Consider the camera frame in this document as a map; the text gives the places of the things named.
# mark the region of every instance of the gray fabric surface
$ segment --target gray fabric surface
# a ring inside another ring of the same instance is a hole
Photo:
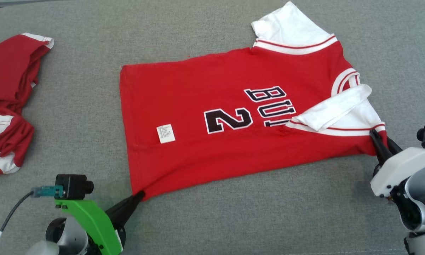
[[[248,47],[250,23],[285,0],[83,0],[0,9],[0,42],[55,38],[23,110],[36,128],[26,162],[0,176],[0,226],[30,187],[86,174],[108,208],[131,193],[120,109],[120,66]],[[369,100],[403,148],[425,124],[425,1],[295,1],[335,33],[372,87]],[[128,221],[124,255],[406,254],[398,211],[369,186],[376,158],[358,155],[218,181],[161,195]],[[50,198],[23,203],[0,255],[25,254],[63,214]]]

